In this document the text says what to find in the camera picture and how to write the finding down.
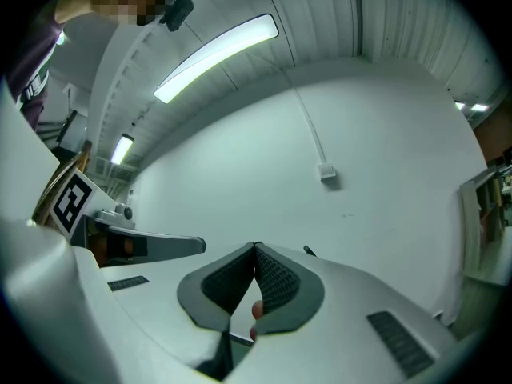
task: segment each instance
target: white cable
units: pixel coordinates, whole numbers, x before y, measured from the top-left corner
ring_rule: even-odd
[[[302,112],[304,113],[304,118],[306,119],[307,125],[310,128],[311,136],[313,137],[314,145],[318,152],[318,157],[320,158],[320,161],[323,163],[327,163],[326,156],[323,152],[322,144],[320,144],[320,140],[318,139],[318,134],[316,129],[314,128],[313,121],[311,121],[311,116],[307,112],[306,105],[304,104],[304,101],[302,100],[302,97],[300,93],[298,92],[297,88],[295,88],[294,84],[290,80],[290,77],[286,74],[285,71],[281,70],[279,67],[277,67],[272,62],[265,60],[263,57],[259,57],[258,55],[254,55],[251,52],[247,51],[247,54],[249,54],[251,57],[257,58],[265,63],[267,63],[272,68],[276,69],[282,76],[285,78],[286,82],[288,82],[288,85],[290,88],[295,92],[295,97],[297,98],[298,104],[301,107]]]

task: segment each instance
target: fluorescent light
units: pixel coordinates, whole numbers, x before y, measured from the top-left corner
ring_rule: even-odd
[[[154,92],[168,103],[199,75],[226,58],[259,42],[277,37],[278,28],[270,14],[244,22],[205,44],[176,68]]]
[[[66,35],[64,34],[64,31],[61,31],[61,33],[58,35],[58,39],[55,44],[61,46],[62,44],[64,44],[64,40],[66,40]]]
[[[112,155],[112,159],[110,161],[116,165],[120,165],[122,159],[125,157],[128,149],[133,143],[134,139],[132,137],[123,134],[121,139],[119,139],[118,145],[115,147],[114,155]]]
[[[479,111],[483,112],[489,108],[488,106],[484,106],[483,104],[474,104],[473,108],[471,108],[472,111]]]

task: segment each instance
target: headset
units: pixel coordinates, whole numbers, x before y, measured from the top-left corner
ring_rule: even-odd
[[[157,0],[156,3],[153,14],[137,16],[138,26],[145,26],[163,14],[159,23],[165,23],[169,31],[173,32],[179,29],[194,9],[192,0]]]

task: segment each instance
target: ceiling panel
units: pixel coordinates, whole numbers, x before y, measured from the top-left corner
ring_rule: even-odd
[[[128,133],[136,140],[127,161],[137,165],[207,105],[277,72],[276,67],[356,56],[362,46],[374,47],[371,61],[400,57],[419,62],[456,100],[483,102],[492,109],[508,90],[485,37],[455,0],[193,2],[194,11],[178,31],[169,33],[159,24],[147,26],[126,53],[103,105],[101,156],[110,158],[121,134]],[[279,36],[213,67],[169,104],[155,99],[156,87],[184,59],[228,29],[261,14],[274,17]],[[473,126],[488,114],[467,109],[463,113]]]

